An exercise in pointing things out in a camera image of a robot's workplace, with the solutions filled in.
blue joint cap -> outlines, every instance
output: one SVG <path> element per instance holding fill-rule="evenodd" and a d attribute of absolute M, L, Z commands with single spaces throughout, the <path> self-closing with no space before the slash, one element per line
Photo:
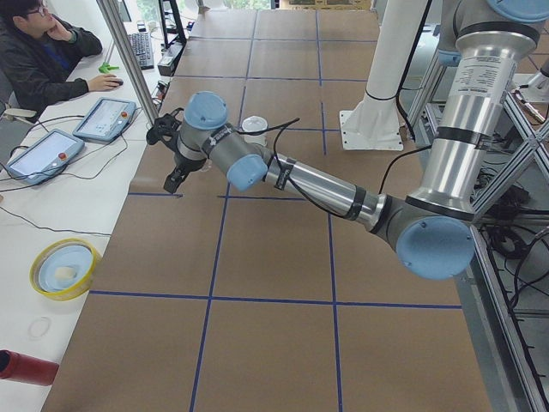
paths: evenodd
<path fill-rule="evenodd" d="M 402 231 L 396 255 L 416 275 L 442 280 L 467 268 L 474 255 L 474 241 L 461 221 L 446 216 L 426 217 Z"/>
<path fill-rule="evenodd" d="M 549 18 L 547 0 L 486 0 L 503 17 L 519 23 L 538 23 Z"/>
<path fill-rule="evenodd" d="M 226 178 L 240 191 L 246 191 L 263 179 L 267 170 L 267 165 L 259 154 L 247 154 L 229 167 Z"/>
<path fill-rule="evenodd" d="M 457 67 L 462 60 L 462 55 L 458 51 L 438 50 L 438 61 L 442 66 Z"/>
<path fill-rule="evenodd" d="M 190 97 L 183 117 L 195 129 L 215 130 L 226 123 L 228 110 L 219 95 L 214 92 L 198 92 Z"/>

black hair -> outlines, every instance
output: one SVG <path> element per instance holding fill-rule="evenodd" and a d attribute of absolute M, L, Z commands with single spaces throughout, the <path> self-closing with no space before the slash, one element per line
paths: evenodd
<path fill-rule="evenodd" d="M 27 12 L 40 6 L 40 0 L 0 0 L 0 16 L 4 23 L 13 25 L 16 15 L 27 16 Z"/>

white electronic device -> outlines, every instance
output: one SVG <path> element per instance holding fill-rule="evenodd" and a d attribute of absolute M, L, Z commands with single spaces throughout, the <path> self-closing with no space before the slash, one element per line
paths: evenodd
<path fill-rule="evenodd" d="M 12 177 L 37 185 L 62 172 L 84 147 L 78 137 L 52 130 L 6 165 Z"/>
<path fill-rule="evenodd" d="M 112 142 L 124 131 L 136 112 L 136 103 L 100 98 L 72 134 L 84 140 Z"/>

keyboard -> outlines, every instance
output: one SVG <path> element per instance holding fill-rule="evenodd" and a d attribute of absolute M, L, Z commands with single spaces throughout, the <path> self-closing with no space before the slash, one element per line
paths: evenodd
<path fill-rule="evenodd" d="M 141 70 L 152 69 L 154 67 L 153 44 L 149 34 L 145 32 L 128 34 L 128 40 Z"/>

